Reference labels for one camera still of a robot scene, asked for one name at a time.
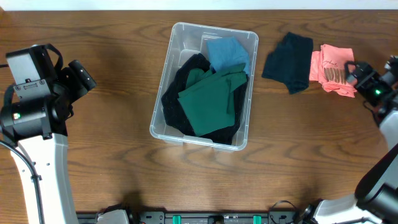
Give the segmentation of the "pink shirt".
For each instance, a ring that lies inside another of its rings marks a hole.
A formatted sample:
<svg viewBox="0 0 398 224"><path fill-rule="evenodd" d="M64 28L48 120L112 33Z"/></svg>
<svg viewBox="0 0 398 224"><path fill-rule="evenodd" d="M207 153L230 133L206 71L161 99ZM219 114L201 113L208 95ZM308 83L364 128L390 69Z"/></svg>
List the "pink shirt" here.
<svg viewBox="0 0 398 224"><path fill-rule="evenodd" d="M353 49L323 44L312 52L309 80L321 84L326 92L354 98L356 89L346 81L345 63L354 60Z"/></svg>

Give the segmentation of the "dark navy garment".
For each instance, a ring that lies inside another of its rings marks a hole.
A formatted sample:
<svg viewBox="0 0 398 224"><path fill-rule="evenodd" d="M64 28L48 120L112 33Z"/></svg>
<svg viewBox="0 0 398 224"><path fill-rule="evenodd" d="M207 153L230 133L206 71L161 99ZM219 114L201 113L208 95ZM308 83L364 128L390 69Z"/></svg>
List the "dark navy garment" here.
<svg viewBox="0 0 398 224"><path fill-rule="evenodd" d="M288 32L268 54L262 78L283 83L291 95L306 90L312 52L313 39Z"/></svg>

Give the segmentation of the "black knit garment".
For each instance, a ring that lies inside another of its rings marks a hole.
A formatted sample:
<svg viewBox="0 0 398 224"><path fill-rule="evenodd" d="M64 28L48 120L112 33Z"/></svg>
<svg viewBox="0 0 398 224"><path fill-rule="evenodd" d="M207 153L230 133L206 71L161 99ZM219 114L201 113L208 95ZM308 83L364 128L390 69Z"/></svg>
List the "black knit garment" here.
<svg viewBox="0 0 398 224"><path fill-rule="evenodd" d="M194 68L200 68L205 71L211 70L210 62L205 58L205 56L203 56L202 54L192 55L182 65L182 67L177 70L175 78L161 97L161 103L163 106L164 118L167 125L178 129L184 135L197 137L196 135L194 135L190 122L185 116L185 113L183 112L183 109L177 100L178 93L185 89L189 71ZM244 89L244 98L246 95L247 85L248 82L246 84L246 88ZM199 137L211 139L215 143L230 145L240 125L241 121L239 117L237 123L234 126L219 129L217 131L213 131L210 134Z"/></svg>

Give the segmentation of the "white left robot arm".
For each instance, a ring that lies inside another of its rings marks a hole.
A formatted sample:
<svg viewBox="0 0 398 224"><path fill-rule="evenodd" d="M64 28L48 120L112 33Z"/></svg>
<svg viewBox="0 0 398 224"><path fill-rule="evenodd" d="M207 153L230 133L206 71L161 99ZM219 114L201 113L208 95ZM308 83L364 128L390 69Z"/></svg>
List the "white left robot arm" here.
<svg viewBox="0 0 398 224"><path fill-rule="evenodd" d="M1 145L21 177L29 223L78 223L67 167L66 121L96 87L77 61L63 64L51 44L6 54L14 83L4 93Z"/></svg>

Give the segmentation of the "dark green garment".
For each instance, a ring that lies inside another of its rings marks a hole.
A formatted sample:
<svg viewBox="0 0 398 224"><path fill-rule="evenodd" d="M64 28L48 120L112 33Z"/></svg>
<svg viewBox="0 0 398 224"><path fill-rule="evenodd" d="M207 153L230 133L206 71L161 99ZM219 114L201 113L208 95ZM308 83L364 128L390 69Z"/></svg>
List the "dark green garment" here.
<svg viewBox="0 0 398 224"><path fill-rule="evenodd" d="M240 63L217 72L194 68L189 71L185 89L178 93L194 135L204 136L232 127L243 110L248 75Z"/></svg>

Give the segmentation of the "clear plastic storage bin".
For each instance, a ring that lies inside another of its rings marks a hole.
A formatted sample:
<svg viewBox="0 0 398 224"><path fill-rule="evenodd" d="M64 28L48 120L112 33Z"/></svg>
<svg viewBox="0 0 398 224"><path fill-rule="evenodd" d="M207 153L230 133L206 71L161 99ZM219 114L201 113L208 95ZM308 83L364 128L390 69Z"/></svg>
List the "clear plastic storage bin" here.
<svg viewBox="0 0 398 224"><path fill-rule="evenodd" d="M250 58L250 75L243 104L243 112L240 116L241 125L234 135L232 143L218 144L211 139L186 136L176 128L166 124L161 97L175 78L176 72L181 66L195 54L203 54L207 57L206 42L211 39L235 37L245 48ZM234 152L243 150L248 143L249 120L252 103L252 89L256 67L257 49L259 37L255 32L248 30L227 29L222 27L205 26L178 22L172 27L169 47L164 63L159 90L155 101L154 112L149 131L156 139L166 143L183 145L185 143L198 144L212 147L217 151Z"/></svg>

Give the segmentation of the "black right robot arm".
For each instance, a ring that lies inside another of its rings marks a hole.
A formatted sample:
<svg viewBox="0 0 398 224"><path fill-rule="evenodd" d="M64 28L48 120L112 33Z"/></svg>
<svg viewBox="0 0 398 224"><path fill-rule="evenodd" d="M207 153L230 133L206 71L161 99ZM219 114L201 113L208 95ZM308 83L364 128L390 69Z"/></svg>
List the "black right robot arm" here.
<svg viewBox="0 0 398 224"><path fill-rule="evenodd" d="M387 142L387 154L360 180L354 194L309 205L296 223L397 223L397 56L379 74L366 62L345 63L345 79L364 97Z"/></svg>

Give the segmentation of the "blue cloth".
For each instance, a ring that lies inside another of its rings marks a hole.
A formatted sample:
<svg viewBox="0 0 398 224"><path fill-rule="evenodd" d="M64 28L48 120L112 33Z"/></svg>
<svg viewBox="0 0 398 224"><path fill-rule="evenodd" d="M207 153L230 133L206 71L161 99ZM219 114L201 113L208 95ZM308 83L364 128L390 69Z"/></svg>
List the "blue cloth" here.
<svg viewBox="0 0 398 224"><path fill-rule="evenodd" d="M249 75L251 65L249 54L235 37L208 40L206 47L214 71L218 72L244 63L243 71Z"/></svg>

